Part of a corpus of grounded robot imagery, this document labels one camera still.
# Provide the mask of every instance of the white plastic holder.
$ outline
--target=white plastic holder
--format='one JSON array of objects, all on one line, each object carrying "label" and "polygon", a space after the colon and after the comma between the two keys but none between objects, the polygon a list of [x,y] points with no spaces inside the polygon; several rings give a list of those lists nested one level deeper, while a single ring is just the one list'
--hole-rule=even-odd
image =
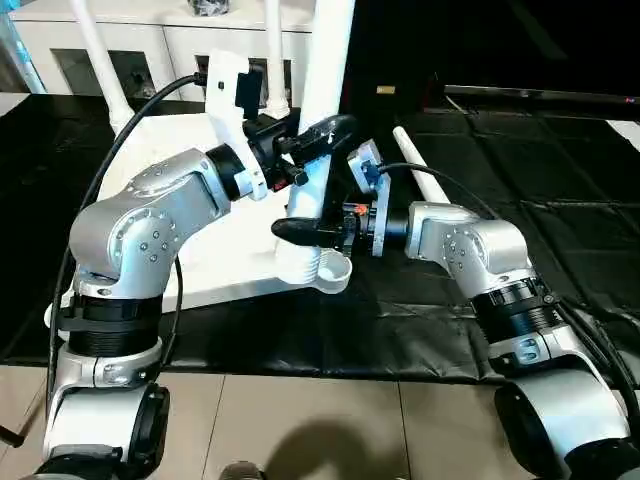
[{"label": "white plastic holder", "polygon": [[[355,0],[316,2],[300,133],[338,113],[354,7]],[[300,187],[291,186],[288,217],[320,217],[330,167],[330,155],[305,167],[309,182]],[[321,255],[318,247],[302,247],[280,240],[276,248],[278,276],[287,283],[309,286],[318,276]]]},{"label": "white plastic holder", "polygon": [[244,109],[235,105],[238,74],[249,73],[249,59],[232,52],[214,49],[209,54],[205,112],[211,118],[218,141],[229,145],[247,170],[251,198],[267,195],[267,181],[242,130]]}]

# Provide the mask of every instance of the white rod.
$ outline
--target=white rod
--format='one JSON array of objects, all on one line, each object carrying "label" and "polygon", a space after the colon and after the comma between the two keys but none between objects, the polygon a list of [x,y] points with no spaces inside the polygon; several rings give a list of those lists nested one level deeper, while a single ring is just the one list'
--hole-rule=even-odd
[{"label": "white rod", "polygon": [[[338,113],[354,6],[355,0],[316,1],[300,132]],[[305,170],[309,182],[301,187],[291,186],[288,217],[320,217],[330,166],[330,156],[307,165]],[[320,248],[300,247],[279,240],[276,247],[279,277],[294,285],[313,282],[318,273],[320,255]]]},{"label": "white rod", "polygon": [[131,110],[124,97],[120,80],[118,80],[116,70],[113,68],[102,37],[98,33],[95,19],[89,11],[87,1],[70,0],[70,2],[87,46],[91,65],[109,107],[109,123],[111,123],[111,128],[117,135],[133,116],[133,110]]},{"label": "white rod", "polygon": [[265,0],[265,23],[267,26],[267,78],[269,98],[267,115],[283,118],[289,114],[289,104],[284,85],[284,64],[282,62],[282,26],[280,24],[280,0]]},{"label": "white rod", "polygon": [[[423,165],[427,166],[427,163],[420,155],[420,152],[413,144],[409,135],[402,127],[396,127],[393,129],[393,137],[396,139],[398,146],[400,147],[400,151],[404,156],[407,163],[413,163],[415,165]],[[417,170],[412,170],[413,178],[416,179],[416,183],[418,184],[418,188],[420,192],[422,192],[422,196],[427,202],[434,203],[451,203],[449,201],[449,197],[444,193],[442,187],[438,183],[438,180],[426,172],[419,172]]]}]

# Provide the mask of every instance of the black cable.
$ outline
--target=black cable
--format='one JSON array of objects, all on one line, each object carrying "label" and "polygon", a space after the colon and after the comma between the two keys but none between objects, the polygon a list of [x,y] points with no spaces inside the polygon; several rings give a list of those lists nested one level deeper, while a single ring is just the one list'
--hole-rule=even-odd
[{"label": "black cable", "polygon": [[[559,302],[557,308],[565,318],[579,317],[579,315],[573,312],[562,300]],[[631,433],[635,438],[638,438],[638,435],[640,434],[640,431],[638,430],[640,427],[640,405],[638,405],[633,381],[627,376],[624,360],[615,347],[612,348],[607,344],[603,339],[603,336],[594,331],[586,320],[583,320],[581,325],[585,327],[590,339],[597,345],[600,351],[606,355],[607,360],[611,365],[611,368],[609,369],[609,374],[612,377],[611,380],[620,391],[620,395],[627,407],[627,417],[629,418],[629,427],[632,430]]]},{"label": "black cable", "polygon": [[[100,183],[102,182],[102,178],[104,177],[107,169],[113,162],[116,154],[120,150],[120,147],[124,144],[125,140],[129,137],[133,129],[140,123],[147,114],[151,111],[153,107],[155,107],[161,100],[163,100],[167,95],[173,93],[178,88],[188,85],[189,83],[201,83],[206,84],[206,76],[202,74],[194,74],[188,75],[186,77],[179,78],[174,80],[169,85],[164,87],[162,90],[157,92],[153,97],[144,104],[144,106],[136,112],[133,117],[127,122],[124,128],[118,133],[116,139],[111,145],[111,148],[107,152],[104,160],[98,167],[87,191],[82,199],[82,203],[80,204],[80,208],[78,211],[82,211],[86,208],[90,203],[92,203],[98,193],[98,188],[100,187]],[[51,316],[49,320],[49,356],[47,362],[47,390],[46,390],[46,398],[47,398],[47,415],[49,414],[49,407],[51,406],[51,400],[53,398],[53,389],[55,386],[55,370],[56,363],[58,362],[58,349],[56,348],[56,338],[58,336],[58,315],[60,314],[60,303],[62,301],[62,289],[64,277],[67,271],[67,267],[69,266],[71,259],[71,250],[69,249],[69,245],[65,248],[64,255],[62,256],[62,263],[60,264],[60,270],[58,270],[58,277],[56,279],[56,286],[53,291],[53,300],[51,302]]]},{"label": "black cable", "polygon": [[585,327],[590,329],[593,332],[593,335],[596,335],[600,339],[602,344],[606,346],[606,349],[610,350],[612,355],[617,358],[618,362],[622,365],[624,369],[624,375],[627,377],[627,380],[635,388],[635,377],[633,375],[633,372],[627,365],[627,362],[624,361],[624,359],[620,355],[620,352],[618,351],[614,343],[611,341],[611,338],[609,338],[609,335],[602,328],[602,325],[600,324],[600,322],[598,322],[598,319],[596,318],[597,315],[604,315],[604,314],[607,314],[608,312],[606,312],[606,310],[604,310],[602,307],[594,306],[591,303],[588,303],[587,308],[584,308],[582,305],[580,305],[578,302],[572,299],[563,299],[563,302],[565,303],[567,308],[571,311],[573,311],[575,308],[582,308],[594,317],[593,325],[591,325],[589,322],[587,322],[587,320],[583,319],[582,317],[580,317],[578,314],[575,314],[574,312],[574,314],[577,317],[583,320]]},{"label": "black cable", "polygon": [[162,363],[160,369],[162,370],[169,364],[171,355],[173,355],[173,349],[175,347],[176,338],[178,337],[178,325],[180,323],[180,312],[182,312],[182,295],[184,291],[184,284],[182,282],[182,265],[180,264],[180,258],[176,255],[176,277],[178,279],[178,296],[176,297],[176,311],[173,315],[173,325],[171,326],[171,334],[167,341],[167,347],[164,349],[164,356],[162,357]]},{"label": "black cable", "polygon": [[478,195],[473,193],[471,190],[469,190],[467,187],[465,187],[458,180],[456,180],[455,178],[447,175],[444,172],[441,172],[440,170],[436,170],[434,168],[430,168],[430,167],[427,167],[425,165],[416,165],[414,163],[400,163],[400,162],[398,162],[398,163],[389,163],[387,165],[384,165],[384,166],[380,167],[378,169],[378,171],[380,173],[385,173],[385,172],[388,172],[389,170],[399,170],[399,169],[405,169],[405,168],[409,169],[409,170],[419,170],[421,172],[430,173],[434,177],[440,177],[440,178],[446,180],[447,182],[455,185],[460,190],[462,190],[464,193],[466,193],[471,198],[473,198],[473,200],[478,205],[480,205],[491,216],[492,219],[497,220],[497,219],[500,218],[500,215],[498,215],[498,213],[493,208],[491,208],[487,204],[487,202],[482,200]]}]

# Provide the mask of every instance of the black wire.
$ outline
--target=black wire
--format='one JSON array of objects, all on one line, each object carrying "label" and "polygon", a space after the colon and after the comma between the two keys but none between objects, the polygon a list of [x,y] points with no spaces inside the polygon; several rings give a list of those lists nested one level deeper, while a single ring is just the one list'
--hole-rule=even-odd
[{"label": "black wire", "polygon": [[[161,100],[163,100],[167,95],[173,93],[178,88],[187,85],[189,83],[196,83],[199,81],[196,75],[188,75],[186,77],[179,78],[174,80],[169,85],[164,87],[162,90],[157,92],[153,97],[144,104],[144,106],[131,117],[131,119],[127,122],[124,128],[118,133],[118,136],[111,145],[111,148],[107,152],[107,155],[104,157],[104,160],[98,167],[87,191],[82,199],[82,203],[80,204],[79,211],[82,211],[86,208],[90,203],[92,203],[96,197],[98,192],[98,188],[100,187],[100,183],[102,182],[102,178],[104,177],[107,169],[111,165],[111,162],[115,158],[116,154],[120,150],[120,147],[124,144],[125,140],[129,137],[133,129],[140,123],[153,107],[155,107]],[[56,346],[56,338],[58,336],[58,315],[60,314],[60,303],[62,301],[62,289],[65,273],[69,266],[69,261],[71,259],[71,251],[69,250],[69,245],[65,248],[64,255],[62,256],[62,263],[60,264],[60,270],[58,270],[58,277],[56,279],[56,286],[53,291],[53,300],[51,302],[51,316],[49,320],[49,356],[47,362],[47,415],[49,414],[49,407],[51,406],[51,400],[53,399],[53,389],[55,386],[55,378],[56,378],[56,363],[58,362],[58,349]]]},{"label": "black wire", "polygon": [[178,279],[178,296],[176,297],[176,311],[173,315],[173,325],[171,326],[171,334],[169,335],[169,340],[167,341],[167,347],[164,350],[164,356],[162,357],[161,369],[166,367],[171,360],[171,355],[173,355],[173,349],[175,347],[176,338],[178,337],[178,324],[180,323],[180,312],[182,312],[182,295],[184,291],[184,284],[182,282],[182,265],[180,264],[180,259],[176,255],[176,259],[174,261],[176,265],[176,277]]},{"label": "black wire", "polygon": [[[557,308],[565,318],[581,318],[577,313],[572,311],[572,309],[568,307],[562,300],[559,302]],[[609,373],[612,377],[611,380],[613,380],[614,384],[620,391],[620,395],[622,396],[624,404],[627,407],[629,426],[632,428],[632,434],[634,434],[637,438],[637,435],[640,433],[638,431],[638,427],[640,426],[640,405],[638,405],[638,399],[636,397],[633,380],[627,376],[627,371],[624,366],[624,360],[615,349],[615,347],[611,347],[604,339],[604,336],[596,332],[593,327],[591,327],[591,325],[587,323],[586,320],[582,319],[580,323],[581,326],[586,330],[590,340],[597,345],[597,347],[609,361],[609,364],[611,366],[611,368],[609,369]]]},{"label": "black wire", "polygon": [[421,172],[430,173],[434,177],[440,177],[440,178],[446,180],[447,182],[452,183],[453,185],[458,187],[460,190],[462,190],[464,193],[466,193],[471,198],[473,198],[473,200],[478,205],[480,205],[491,216],[492,219],[497,220],[497,219],[500,218],[500,215],[498,215],[498,213],[493,208],[491,208],[487,204],[487,202],[482,200],[478,195],[473,193],[471,190],[469,190],[467,187],[465,187],[458,180],[456,180],[455,178],[447,175],[444,172],[441,172],[440,170],[436,170],[434,168],[427,167],[426,165],[416,165],[414,163],[400,163],[400,162],[398,162],[398,163],[389,163],[387,165],[384,165],[384,166],[380,167],[378,169],[378,171],[380,173],[385,173],[385,172],[388,172],[389,170],[399,170],[399,169],[405,169],[405,168],[409,169],[409,170],[419,170]]}]

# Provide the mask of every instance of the white bracket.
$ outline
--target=white bracket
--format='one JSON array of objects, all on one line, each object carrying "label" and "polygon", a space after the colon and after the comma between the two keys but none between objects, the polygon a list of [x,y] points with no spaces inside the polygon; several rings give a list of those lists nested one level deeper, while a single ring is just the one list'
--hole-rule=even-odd
[{"label": "white bracket", "polygon": [[211,51],[205,112],[211,118],[220,143],[233,149],[249,173],[251,198],[261,200],[267,195],[267,181],[242,130],[244,109],[236,106],[238,75],[241,73],[249,73],[247,57],[223,50]]}]

